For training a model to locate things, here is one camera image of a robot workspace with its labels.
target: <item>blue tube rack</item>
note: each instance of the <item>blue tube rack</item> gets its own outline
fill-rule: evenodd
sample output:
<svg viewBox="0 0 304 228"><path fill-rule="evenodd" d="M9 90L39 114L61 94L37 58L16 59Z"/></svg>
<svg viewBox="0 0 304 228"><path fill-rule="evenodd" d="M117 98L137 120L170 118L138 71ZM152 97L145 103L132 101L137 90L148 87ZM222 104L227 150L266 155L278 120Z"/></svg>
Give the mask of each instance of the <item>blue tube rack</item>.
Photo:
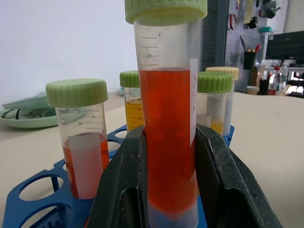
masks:
<svg viewBox="0 0 304 228"><path fill-rule="evenodd" d="M108 141L122 144L124 139L118 138L115 135L126 130L127 129L125 125L109 133L107 135ZM230 134L228 136L224 136L224 140L227 146L230 146L233 132L234 127L231 126ZM110 158L116 154L117 150L118 149L109 152ZM64 164L65 160L63 159L55 163L53 169L49 171L43 170L13 188L7 197L2 228L21 228L22 225L33 215L43 209L53 206L55 206L54 209L52 209L48 214L31 225L30 228L84 227L85 222L90 215L94 199L77 199L72 196L70 192L67 171L63 169ZM52 195L34 201L25 201L19 197L22 190L24 190L28 185L45 177L50 177L52 180L54 190L54 193ZM57 178L63 179L63 184L61 187L59 187ZM205 221L205 215L200 196L198 196L198 207L198 228L206 228L207 224Z"/></svg>

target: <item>laboratory bench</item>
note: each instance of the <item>laboratory bench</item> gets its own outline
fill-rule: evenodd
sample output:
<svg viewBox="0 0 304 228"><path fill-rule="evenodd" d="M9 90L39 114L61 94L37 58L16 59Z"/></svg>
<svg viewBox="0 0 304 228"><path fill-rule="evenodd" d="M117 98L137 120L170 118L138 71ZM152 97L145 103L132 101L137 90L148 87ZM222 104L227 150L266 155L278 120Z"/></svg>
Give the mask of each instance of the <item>laboratory bench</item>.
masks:
<svg viewBox="0 0 304 228"><path fill-rule="evenodd" d="M107 133L125 125L123 101L117 99L105 112ZM304 100L282 96L234 93L231 150L249 167L283 227L303 227L304 211ZM109 150L117 145L109 145ZM6 197L19 183L52 169L63 159L57 127L18 131L0 126L0 226ZM35 184L27 198L52 190L45 182Z"/></svg>

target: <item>light green screw cap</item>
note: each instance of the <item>light green screw cap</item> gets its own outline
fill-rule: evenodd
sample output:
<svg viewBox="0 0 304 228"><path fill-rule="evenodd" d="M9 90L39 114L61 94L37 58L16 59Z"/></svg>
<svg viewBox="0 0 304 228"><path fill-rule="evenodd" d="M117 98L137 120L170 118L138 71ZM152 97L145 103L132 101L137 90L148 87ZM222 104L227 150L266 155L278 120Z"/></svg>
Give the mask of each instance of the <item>light green screw cap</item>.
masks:
<svg viewBox="0 0 304 228"><path fill-rule="evenodd" d="M227 93L232 87L232 75L222 72L199 72L199 93Z"/></svg>
<svg viewBox="0 0 304 228"><path fill-rule="evenodd" d="M106 82L83 78L51 82L46 86L47 101L56 108L77 108L96 105L108 99Z"/></svg>
<svg viewBox="0 0 304 228"><path fill-rule="evenodd" d="M182 9L189 14L207 16L207 0L124 0L125 19L133 24L136 17L151 11Z"/></svg>
<svg viewBox="0 0 304 228"><path fill-rule="evenodd" d="M127 88L139 88L139 75L137 70L121 72L119 78L120 86Z"/></svg>

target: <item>red liquid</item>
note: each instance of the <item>red liquid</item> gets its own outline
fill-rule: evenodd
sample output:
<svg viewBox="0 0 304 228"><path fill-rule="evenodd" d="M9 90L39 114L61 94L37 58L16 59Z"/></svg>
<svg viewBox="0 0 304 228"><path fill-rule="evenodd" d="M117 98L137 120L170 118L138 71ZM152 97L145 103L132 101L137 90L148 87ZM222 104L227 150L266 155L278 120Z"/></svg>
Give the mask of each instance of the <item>red liquid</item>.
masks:
<svg viewBox="0 0 304 228"><path fill-rule="evenodd" d="M140 71L148 150L148 199L165 213L197 200L195 142L190 144L190 71Z"/></svg>
<svg viewBox="0 0 304 228"><path fill-rule="evenodd" d="M103 170L107 167L109 164L109 152L108 152L108 143L105 137L102 134L99 134L100 137L100 148L101 148L101 157L102 157L102 164L103 164ZM72 195L76 198L79 198L78 191L77 191L77 184L76 184L76 177L75 177L75 171L73 167L73 161L72 161L72 155L71 150L69 148L68 140L65 142L65 146L63 147L63 154L66 161L66 170L70 181L70 187Z"/></svg>

